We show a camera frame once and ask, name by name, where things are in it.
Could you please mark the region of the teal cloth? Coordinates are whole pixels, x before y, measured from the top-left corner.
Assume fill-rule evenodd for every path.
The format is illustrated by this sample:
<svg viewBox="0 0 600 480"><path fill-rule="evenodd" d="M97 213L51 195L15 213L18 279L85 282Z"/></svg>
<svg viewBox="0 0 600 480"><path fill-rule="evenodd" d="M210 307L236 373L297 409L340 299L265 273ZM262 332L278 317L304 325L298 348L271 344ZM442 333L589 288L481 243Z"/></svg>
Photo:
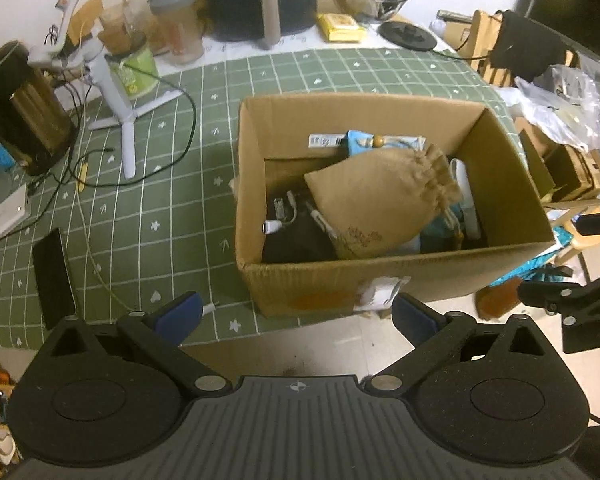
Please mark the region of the teal cloth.
<svg viewBox="0 0 600 480"><path fill-rule="evenodd" d="M423 254L460 250L464 240L464 216L460 204L455 204L439 214L419 234L420 251Z"/></svg>

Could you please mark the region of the brown burlap drawstring pouch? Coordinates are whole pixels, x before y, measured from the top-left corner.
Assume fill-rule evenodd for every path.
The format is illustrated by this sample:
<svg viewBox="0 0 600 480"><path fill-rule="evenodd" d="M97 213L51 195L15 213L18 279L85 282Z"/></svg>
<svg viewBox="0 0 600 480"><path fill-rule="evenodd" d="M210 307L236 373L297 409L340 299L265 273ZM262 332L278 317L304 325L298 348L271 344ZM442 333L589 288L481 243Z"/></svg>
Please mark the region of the brown burlap drawstring pouch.
<svg viewBox="0 0 600 480"><path fill-rule="evenodd" d="M463 198L445 154L376 148L304 175L340 259L388 255Z"/></svg>

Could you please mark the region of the black and grey cloth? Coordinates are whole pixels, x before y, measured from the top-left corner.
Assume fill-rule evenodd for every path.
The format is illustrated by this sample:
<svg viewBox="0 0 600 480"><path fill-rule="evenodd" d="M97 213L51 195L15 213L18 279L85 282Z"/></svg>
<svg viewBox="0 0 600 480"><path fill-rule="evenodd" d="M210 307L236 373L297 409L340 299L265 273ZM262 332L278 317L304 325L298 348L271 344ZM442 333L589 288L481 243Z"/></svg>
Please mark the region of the black and grey cloth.
<svg viewBox="0 0 600 480"><path fill-rule="evenodd" d="M300 210L294 222L265 237L263 263L306 263L337 260L329 236L309 211Z"/></svg>

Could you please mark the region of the blue tissue pack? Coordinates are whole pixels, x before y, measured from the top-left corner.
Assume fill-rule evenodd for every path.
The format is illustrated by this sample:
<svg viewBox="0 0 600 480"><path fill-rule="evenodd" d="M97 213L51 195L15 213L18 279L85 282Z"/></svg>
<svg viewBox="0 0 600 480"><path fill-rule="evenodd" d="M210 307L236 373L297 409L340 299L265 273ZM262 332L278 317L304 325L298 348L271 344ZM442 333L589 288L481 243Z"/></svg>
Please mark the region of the blue tissue pack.
<svg viewBox="0 0 600 480"><path fill-rule="evenodd" d="M409 148L422 151L426 145L423 136L382 136L358 130L349 130L346 140L349 156L366 153L376 148Z"/></svg>

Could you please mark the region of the brown cardboard box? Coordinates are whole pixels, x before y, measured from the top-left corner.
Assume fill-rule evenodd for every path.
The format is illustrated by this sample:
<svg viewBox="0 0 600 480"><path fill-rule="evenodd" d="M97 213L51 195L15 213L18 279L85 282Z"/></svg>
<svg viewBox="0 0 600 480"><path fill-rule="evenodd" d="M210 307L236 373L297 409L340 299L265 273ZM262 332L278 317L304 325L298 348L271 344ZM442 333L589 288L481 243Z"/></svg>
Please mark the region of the brown cardboard box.
<svg viewBox="0 0 600 480"><path fill-rule="evenodd" d="M245 99L235 254L266 316L350 312L388 283L463 296L554 235L486 104L308 93Z"/></svg>

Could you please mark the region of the black smartphone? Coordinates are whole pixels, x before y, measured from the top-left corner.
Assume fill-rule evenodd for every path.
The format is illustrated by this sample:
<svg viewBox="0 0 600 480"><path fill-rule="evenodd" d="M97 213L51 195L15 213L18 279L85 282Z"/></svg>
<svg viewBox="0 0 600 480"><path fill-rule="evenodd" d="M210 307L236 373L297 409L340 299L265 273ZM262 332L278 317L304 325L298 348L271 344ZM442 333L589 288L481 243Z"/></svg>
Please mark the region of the black smartphone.
<svg viewBox="0 0 600 480"><path fill-rule="evenodd" d="M61 230L52 229L32 247L32 263L38 303L46 330L76 314L76 300L62 242Z"/></svg>

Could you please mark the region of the green checked tablecloth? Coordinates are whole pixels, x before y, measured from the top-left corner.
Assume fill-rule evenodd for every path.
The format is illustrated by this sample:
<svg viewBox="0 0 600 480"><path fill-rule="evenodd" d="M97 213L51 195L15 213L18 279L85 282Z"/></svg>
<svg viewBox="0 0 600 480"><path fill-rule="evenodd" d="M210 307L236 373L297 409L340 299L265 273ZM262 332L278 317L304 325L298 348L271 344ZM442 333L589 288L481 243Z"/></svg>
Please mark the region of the green checked tablecloth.
<svg viewBox="0 0 600 480"><path fill-rule="evenodd" d="M136 127L140 183L122 182L117 130L84 132L74 158L85 188L55 169L30 200L31 218L0 243L0 347L36 349L46 328L36 293L33 245L58 230L76 302L88 322L149 311L194 290L212 304L193 342L309 325L265 318L234 258L237 117L247 96L284 92L401 93L489 105L512 125L495 91L467 64L431 53L324 49L221 60L178 72L186 96Z"/></svg>

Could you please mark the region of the white power adapter box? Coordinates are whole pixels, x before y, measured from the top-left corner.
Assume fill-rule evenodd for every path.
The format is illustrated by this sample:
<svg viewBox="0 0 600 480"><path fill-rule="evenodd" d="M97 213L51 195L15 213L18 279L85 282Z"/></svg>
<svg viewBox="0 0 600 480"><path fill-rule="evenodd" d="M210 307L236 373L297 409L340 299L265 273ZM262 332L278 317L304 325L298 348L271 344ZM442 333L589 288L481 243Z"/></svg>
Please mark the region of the white power adapter box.
<svg viewBox="0 0 600 480"><path fill-rule="evenodd" d="M0 203L0 238L30 217L28 186L21 185Z"/></svg>

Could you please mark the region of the white plastic bag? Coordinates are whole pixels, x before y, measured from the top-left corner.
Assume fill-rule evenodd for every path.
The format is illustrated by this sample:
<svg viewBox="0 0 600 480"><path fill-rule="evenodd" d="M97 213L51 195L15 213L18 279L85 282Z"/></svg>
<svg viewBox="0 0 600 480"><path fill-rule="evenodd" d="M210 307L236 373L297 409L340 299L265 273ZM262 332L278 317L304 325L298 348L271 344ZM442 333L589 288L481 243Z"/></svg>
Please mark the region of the white plastic bag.
<svg viewBox="0 0 600 480"><path fill-rule="evenodd" d="M580 68L551 65L540 76L514 79L522 117L550 140L588 153L600 149L600 92Z"/></svg>

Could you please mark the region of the green label jar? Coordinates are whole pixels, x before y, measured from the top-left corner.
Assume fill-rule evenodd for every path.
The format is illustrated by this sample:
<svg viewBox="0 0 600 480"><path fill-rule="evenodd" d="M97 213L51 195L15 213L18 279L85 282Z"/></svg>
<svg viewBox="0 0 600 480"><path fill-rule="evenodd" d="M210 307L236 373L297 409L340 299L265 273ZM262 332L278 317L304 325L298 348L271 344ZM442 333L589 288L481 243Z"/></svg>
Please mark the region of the green label jar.
<svg viewBox="0 0 600 480"><path fill-rule="evenodd" d="M130 99L144 96L158 84L154 56L143 32L134 32L129 49L111 55L109 65Z"/></svg>

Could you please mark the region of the black cloth on chair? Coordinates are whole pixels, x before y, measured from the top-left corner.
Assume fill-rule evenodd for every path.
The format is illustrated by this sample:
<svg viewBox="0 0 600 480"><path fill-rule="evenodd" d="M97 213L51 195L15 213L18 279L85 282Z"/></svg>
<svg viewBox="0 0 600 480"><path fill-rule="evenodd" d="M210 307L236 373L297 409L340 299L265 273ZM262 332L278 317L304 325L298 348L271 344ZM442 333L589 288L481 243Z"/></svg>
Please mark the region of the black cloth on chair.
<svg viewBox="0 0 600 480"><path fill-rule="evenodd" d="M502 13L489 62L494 68L509 70L513 77L532 81L553 65L577 67L578 55L554 30L507 10Z"/></svg>

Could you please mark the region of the white phone gimbal tripod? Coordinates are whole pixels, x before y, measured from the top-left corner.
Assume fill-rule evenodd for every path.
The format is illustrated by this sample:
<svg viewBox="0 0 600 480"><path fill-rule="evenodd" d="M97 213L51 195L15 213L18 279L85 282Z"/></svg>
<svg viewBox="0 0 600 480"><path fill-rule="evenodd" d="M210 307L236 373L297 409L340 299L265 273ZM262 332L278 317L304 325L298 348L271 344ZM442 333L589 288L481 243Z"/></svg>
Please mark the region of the white phone gimbal tripod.
<svg viewBox="0 0 600 480"><path fill-rule="evenodd" d="M125 179L131 179L136 174L135 163L135 121L158 107L166 105L183 95L178 87L163 93L140 107L132 107L120 78L111 71L108 61L109 51L102 40L91 38L86 40L69 56L60 54L68 35L70 18L79 0L58 0L56 8L62 17L59 25L58 39L53 46L37 46L30 50L28 64L44 70L86 70L86 80L95 86L105 100L112 116L91 122L91 130L109 127L121 127L122 170Z"/></svg>

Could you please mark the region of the grey lid shaker bottle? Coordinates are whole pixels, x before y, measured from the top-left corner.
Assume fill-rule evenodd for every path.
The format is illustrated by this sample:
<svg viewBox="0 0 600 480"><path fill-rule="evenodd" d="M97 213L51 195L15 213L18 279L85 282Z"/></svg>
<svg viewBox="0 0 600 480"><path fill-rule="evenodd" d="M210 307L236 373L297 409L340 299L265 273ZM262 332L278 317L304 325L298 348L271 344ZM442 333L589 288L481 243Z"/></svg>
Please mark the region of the grey lid shaker bottle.
<svg viewBox="0 0 600 480"><path fill-rule="evenodd" d="M196 0L148 0L173 61L186 65L204 55L204 43L194 9Z"/></svg>

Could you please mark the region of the black kettle base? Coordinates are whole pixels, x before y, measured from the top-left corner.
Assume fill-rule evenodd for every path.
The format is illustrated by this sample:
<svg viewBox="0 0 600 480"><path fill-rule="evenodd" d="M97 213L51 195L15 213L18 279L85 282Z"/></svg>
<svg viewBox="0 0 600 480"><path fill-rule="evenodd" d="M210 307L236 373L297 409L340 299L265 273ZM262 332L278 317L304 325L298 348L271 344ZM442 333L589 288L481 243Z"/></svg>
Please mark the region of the black kettle base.
<svg viewBox="0 0 600 480"><path fill-rule="evenodd" d="M397 47L417 52L429 52L437 47L437 39L410 23L388 21L377 27L378 35Z"/></svg>

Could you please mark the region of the yellow wipes pack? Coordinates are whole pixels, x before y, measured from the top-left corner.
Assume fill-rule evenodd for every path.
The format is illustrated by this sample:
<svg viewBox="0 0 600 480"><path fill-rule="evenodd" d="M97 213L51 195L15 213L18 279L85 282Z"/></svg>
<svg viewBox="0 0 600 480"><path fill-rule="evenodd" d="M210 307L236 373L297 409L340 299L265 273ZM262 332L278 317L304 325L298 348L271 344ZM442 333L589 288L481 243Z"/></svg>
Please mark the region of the yellow wipes pack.
<svg viewBox="0 0 600 480"><path fill-rule="evenodd" d="M326 42L358 44L366 36L365 28L348 14L319 13L316 22Z"/></svg>

